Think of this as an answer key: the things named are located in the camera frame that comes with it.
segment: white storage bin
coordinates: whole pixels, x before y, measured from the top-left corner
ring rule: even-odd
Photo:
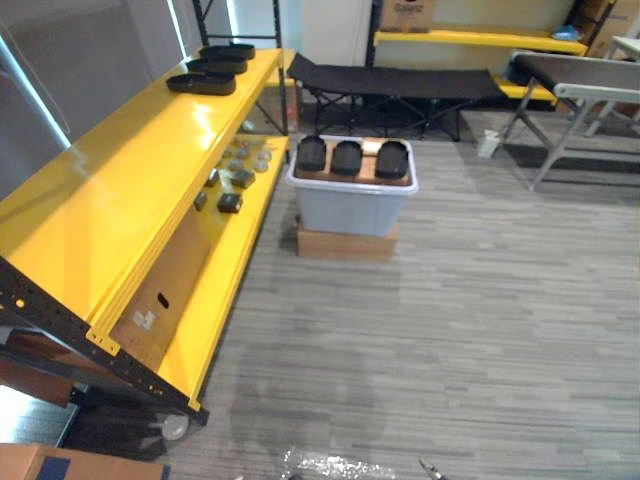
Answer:
[[[322,136],[325,141],[362,138]],[[384,237],[391,232],[407,197],[418,191],[413,149],[400,140],[409,152],[407,186],[368,185],[297,178],[296,153],[293,155],[286,181],[296,189],[302,224],[306,229],[321,232],[351,233]]]

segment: black tray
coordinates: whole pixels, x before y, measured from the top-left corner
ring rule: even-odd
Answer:
[[[228,57],[252,59],[256,56],[256,48],[248,43],[230,43],[229,45],[213,45],[200,49],[201,57],[215,57],[225,55]]]
[[[235,57],[203,57],[187,62],[190,72],[202,73],[244,73],[247,71],[247,60]]]
[[[202,95],[230,95],[236,89],[236,78],[222,73],[186,73],[167,79],[169,90]]]
[[[362,147],[351,140],[340,142],[333,149],[331,173],[355,176],[362,167]]]
[[[321,172],[327,158],[327,144],[317,135],[304,137],[298,143],[296,167],[305,172]]]
[[[409,151],[401,142],[385,142],[378,150],[376,177],[396,180],[407,174]]]

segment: plastic bag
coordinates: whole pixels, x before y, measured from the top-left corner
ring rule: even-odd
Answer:
[[[380,465],[349,460],[336,455],[302,452],[295,448],[288,450],[282,460],[284,463],[282,480],[289,480],[293,475],[300,475],[304,480],[318,477],[330,480],[395,480],[396,478],[392,469]]]

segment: brown box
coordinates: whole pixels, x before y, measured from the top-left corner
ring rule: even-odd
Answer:
[[[1,480],[168,480],[169,467],[42,445],[0,444]]]
[[[596,28],[595,22],[604,15],[608,5],[609,0],[583,0],[580,2],[578,15],[573,21],[573,26],[582,33],[580,42],[586,44],[589,41]]]
[[[298,255],[333,260],[386,261],[393,256],[397,240],[397,225],[386,237],[316,232],[300,225]]]
[[[385,0],[380,30],[428,32],[433,23],[435,0]]]
[[[587,56],[604,57],[611,46],[611,37],[626,35],[638,14],[640,14],[640,1],[618,0],[602,25],[600,33],[593,40],[593,44],[587,51]]]
[[[111,331],[127,353],[152,370],[162,362],[209,248],[198,214],[189,208]]]

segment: yellow shelf board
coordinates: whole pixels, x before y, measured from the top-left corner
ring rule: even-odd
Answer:
[[[0,203],[0,255],[109,332],[280,57],[257,51],[225,97],[169,91],[183,63],[156,80]]]
[[[282,58],[283,58],[282,68],[284,69],[284,75],[285,75],[284,76],[285,87],[293,87],[296,84],[296,81],[293,78],[287,77],[287,70],[291,66],[291,62],[293,61],[293,57],[295,56],[296,56],[296,51],[290,48],[287,48],[282,51]],[[267,87],[279,87],[279,86],[280,86],[280,79],[278,78],[278,69],[275,69],[271,73],[269,80],[267,80]]]
[[[587,47],[579,42],[554,40],[544,31],[509,30],[456,30],[435,28],[426,33],[376,32],[375,44],[379,42],[423,42],[482,45],[491,47],[526,48],[552,52],[584,55]]]
[[[187,395],[196,410],[200,408],[198,396],[202,382],[251,257],[287,149],[287,137],[266,138],[267,144],[274,149],[269,170],[256,172],[255,182],[246,190],[235,188],[243,198],[239,213],[219,213],[216,209],[222,191],[220,181],[212,188],[203,189],[209,201],[199,217],[211,239],[211,251],[157,372]]]
[[[494,80],[500,87],[500,90],[509,98],[522,98],[527,92],[526,86],[516,85],[501,77],[494,77]],[[537,86],[531,96],[532,100],[547,100],[549,102],[555,102],[556,97],[544,87]]]

